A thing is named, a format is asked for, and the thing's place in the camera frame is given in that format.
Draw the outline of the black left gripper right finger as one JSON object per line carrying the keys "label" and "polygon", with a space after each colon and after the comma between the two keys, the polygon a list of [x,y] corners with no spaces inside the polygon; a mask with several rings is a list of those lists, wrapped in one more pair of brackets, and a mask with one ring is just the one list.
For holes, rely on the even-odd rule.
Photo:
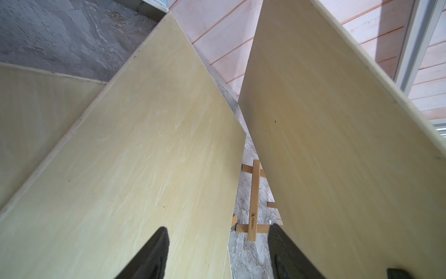
{"label": "black left gripper right finger", "polygon": [[325,279],[277,224],[269,227],[268,249],[275,279]]}

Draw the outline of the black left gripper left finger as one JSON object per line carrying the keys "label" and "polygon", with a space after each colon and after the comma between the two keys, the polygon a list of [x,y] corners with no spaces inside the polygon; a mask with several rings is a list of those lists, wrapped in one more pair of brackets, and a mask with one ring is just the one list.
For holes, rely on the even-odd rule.
{"label": "black left gripper left finger", "polygon": [[116,279],[163,279],[169,244],[167,228],[159,227]]}

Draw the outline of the wooden easel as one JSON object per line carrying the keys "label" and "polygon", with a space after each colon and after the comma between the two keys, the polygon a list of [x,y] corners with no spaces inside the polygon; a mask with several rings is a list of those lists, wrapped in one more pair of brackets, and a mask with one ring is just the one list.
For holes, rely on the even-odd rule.
{"label": "wooden easel", "polygon": [[249,206],[249,223],[238,223],[237,215],[233,215],[232,226],[236,233],[246,233],[247,240],[256,242],[258,234],[268,234],[270,224],[258,224],[259,204],[260,204],[260,179],[266,178],[258,159],[253,160],[253,165],[242,164],[242,172],[252,175],[250,206]]}

